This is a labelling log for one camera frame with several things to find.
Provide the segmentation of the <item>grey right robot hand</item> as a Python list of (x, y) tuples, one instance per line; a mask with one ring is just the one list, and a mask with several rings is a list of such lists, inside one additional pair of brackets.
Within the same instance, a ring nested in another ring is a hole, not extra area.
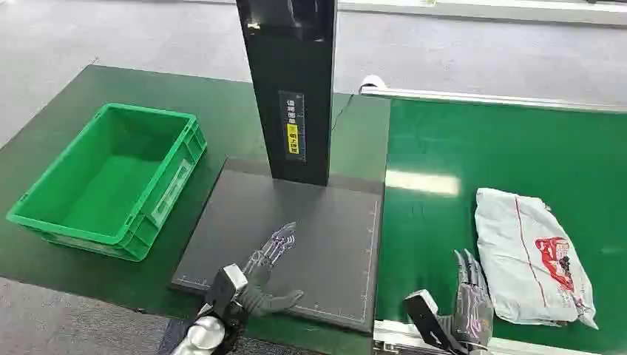
[(466, 249), (454, 253), (458, 263), (454, 310), (438, 316), (438, 322), (457, 354), (489, 354), (494, 306), (481, 264)]

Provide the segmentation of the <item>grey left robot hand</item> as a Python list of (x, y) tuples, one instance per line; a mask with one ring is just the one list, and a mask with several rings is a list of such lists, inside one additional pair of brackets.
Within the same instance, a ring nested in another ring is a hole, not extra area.
[(297, 305), (304, 296), (305, 292), (299, 289), (280, 296), (267, 291), (274, 266), (281, 256), (296, 244), (295, 234), (296, 222), (287, 223), (275, 231), (264, 245), (249, 257), (243, 269), (248, 284), (237, 300), (251, 316), (261, 317), (288, 310)]

